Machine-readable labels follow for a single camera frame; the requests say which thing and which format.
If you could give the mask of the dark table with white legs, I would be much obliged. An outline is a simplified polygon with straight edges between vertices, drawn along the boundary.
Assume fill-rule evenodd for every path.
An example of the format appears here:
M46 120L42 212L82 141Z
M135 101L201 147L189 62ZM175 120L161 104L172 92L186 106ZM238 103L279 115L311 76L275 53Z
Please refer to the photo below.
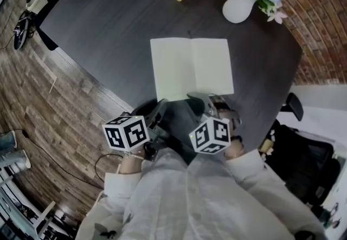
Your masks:
M226 0L59 0L43 32L128 105L156 98L150 40L225 38L247 151L258 148L287 98L302 49L284 25L253 9L240 24L222 15Z

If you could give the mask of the black mesh office chair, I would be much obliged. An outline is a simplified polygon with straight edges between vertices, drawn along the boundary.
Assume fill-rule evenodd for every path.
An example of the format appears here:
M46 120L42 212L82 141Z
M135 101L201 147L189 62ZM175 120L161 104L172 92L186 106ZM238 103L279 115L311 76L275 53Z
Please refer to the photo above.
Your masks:
M292 194L312 206L322 205L341 172L333 145L306 137L275 120L265 139L274 146L261 153L265 163L284 181Z

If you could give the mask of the person's right forearm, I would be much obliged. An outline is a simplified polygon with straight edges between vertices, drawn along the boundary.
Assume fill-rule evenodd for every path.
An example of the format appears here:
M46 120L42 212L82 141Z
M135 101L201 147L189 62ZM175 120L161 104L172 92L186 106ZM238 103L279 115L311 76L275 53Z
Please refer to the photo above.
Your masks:
M315 216L268 170L257 150L245 152L239 139L225 150L226 164L238 184L291 232L320 229Z

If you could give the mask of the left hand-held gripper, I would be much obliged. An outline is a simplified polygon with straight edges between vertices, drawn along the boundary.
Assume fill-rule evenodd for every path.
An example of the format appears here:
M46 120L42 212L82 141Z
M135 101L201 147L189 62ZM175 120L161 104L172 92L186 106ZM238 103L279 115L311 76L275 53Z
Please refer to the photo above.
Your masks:
M170 134L159 126L167 103L167 99L147 101L135 108L131 115L123 114L103 124L108 146L127 155L134 155L142 147L143 158L154 161L158 151L170 139Z

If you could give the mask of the black wheeled board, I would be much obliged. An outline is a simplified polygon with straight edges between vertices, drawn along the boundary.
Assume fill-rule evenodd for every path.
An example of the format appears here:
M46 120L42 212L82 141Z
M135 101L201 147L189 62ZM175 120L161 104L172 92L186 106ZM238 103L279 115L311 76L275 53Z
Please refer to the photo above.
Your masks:
M33 24L34 13L31 11L24 11L14 28L14 49L19 50L25 44L25 41L30 33Z

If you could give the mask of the white vase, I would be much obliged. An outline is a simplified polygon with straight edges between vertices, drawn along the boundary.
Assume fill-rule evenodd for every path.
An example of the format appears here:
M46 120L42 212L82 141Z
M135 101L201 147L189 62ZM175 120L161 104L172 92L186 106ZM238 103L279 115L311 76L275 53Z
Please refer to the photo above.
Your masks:
M238 24L249 17L255 2L256 0L227 0L222 13L229 22Z

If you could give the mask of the person's left forearm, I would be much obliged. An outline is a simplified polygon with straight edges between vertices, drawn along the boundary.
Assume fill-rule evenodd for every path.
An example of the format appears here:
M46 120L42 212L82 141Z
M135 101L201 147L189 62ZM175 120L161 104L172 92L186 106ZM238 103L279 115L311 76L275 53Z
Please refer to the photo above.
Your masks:
M127 154L116 173L106 173L104 194L108 197L129 198L141 179L144 150Z

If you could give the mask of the white waste bin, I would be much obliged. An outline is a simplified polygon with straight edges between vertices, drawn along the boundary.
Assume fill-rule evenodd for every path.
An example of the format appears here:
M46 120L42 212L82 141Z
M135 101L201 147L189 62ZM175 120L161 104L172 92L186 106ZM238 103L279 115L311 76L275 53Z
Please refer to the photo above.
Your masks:
M30 0L27 1L26 9L34 14L38 14L47 3L47 0Z

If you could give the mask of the person's light shirt torso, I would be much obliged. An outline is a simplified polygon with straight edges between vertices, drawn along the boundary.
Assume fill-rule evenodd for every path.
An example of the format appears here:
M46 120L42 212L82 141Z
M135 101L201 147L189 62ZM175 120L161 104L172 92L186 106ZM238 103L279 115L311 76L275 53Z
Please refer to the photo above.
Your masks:
M166 148L141 175L129 198L103 192L76 240L327 240L316 216L319 230L291 233L211 156L187 164Z

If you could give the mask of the person's right hand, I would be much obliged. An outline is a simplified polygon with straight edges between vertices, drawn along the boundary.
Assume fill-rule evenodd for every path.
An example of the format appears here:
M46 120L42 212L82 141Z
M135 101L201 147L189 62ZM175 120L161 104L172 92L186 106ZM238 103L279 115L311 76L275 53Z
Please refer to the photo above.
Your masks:
M230 122L238 118L237 112L230 109L220 109L217 111L217 113L220 119L227 119Z

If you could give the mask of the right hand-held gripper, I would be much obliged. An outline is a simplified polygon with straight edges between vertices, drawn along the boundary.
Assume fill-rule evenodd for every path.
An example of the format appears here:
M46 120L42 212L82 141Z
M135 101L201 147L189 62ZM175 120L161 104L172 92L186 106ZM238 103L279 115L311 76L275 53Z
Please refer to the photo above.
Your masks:
M238 118L232 122L218 116L217 111L220 109L233 110L222 96L200 92L189 92L187 96L190 117L198 125L189 133L195 152L217 154L229 147L233 141L242 141L241 136L233 134L242 124L238 112Z

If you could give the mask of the yellow tissue box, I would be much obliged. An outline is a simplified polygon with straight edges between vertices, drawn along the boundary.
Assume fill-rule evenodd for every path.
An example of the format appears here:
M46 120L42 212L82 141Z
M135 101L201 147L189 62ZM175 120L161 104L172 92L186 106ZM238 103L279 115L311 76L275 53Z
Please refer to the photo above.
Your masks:
M269 150L271 150L274 146L274 142L269 139L265 139L262 143L262 145L259 148L259 151L261 153L267 153Z

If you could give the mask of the white frame rack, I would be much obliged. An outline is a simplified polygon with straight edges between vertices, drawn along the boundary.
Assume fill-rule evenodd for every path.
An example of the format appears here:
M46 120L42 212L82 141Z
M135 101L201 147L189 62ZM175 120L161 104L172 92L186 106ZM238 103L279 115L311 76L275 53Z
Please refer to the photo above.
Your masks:
M31 221L29 221L24 214L19 211L14 202L3 191L2 187L10 181L12 181L12 176L0 181L0 207L4 209L4 211L9 215L9 219L23 233L31 237L33 240L40 240L40 237L53 219L50 213L56 203L52 201L42 213L38 214L38 219L31 223Z

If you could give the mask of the notebook with blue cover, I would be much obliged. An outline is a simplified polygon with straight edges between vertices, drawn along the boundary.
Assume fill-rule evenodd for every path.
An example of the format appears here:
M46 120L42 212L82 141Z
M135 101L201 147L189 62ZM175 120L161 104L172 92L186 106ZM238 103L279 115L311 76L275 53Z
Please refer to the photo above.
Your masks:
M226 39L156 38L150 45L157 100L184 100L190 92L234 93Z

